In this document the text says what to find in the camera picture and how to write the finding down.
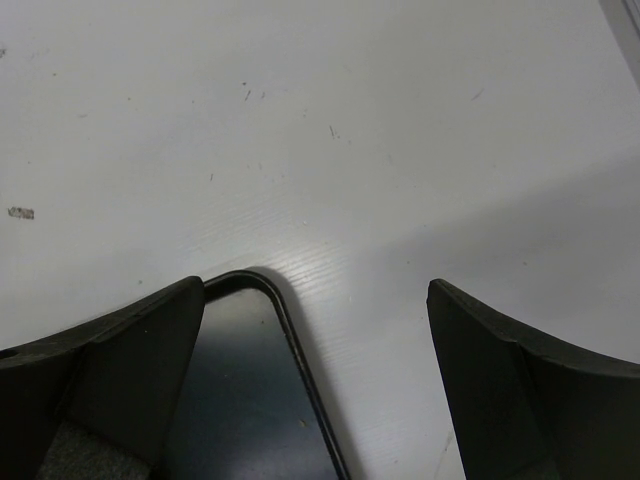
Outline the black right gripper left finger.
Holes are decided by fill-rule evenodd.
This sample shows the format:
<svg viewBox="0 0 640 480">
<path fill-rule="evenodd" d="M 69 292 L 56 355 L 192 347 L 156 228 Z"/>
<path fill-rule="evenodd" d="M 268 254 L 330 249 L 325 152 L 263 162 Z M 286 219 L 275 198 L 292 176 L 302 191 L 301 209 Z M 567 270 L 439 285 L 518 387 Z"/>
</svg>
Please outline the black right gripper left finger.
<svg viewBox="0 0 640 480">
<path fill-rule="evenodd" d="M 191 276 L 1 352 L 4 479 L 150 479 L 204 312 Z"/>
</svg>

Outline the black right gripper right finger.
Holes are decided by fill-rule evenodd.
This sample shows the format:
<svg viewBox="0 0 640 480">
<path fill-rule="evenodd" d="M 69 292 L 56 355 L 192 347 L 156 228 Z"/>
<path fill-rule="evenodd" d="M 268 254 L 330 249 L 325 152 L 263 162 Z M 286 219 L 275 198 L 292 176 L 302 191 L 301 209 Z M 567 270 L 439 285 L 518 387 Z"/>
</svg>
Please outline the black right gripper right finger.
<svg viewBox="0 0 640 480">
<path fill-rule="evenodd" d="M 508 317 L 451 283 L 427 310 L 469 479 L 636 479 L 639 367 Z"/>
</svg>

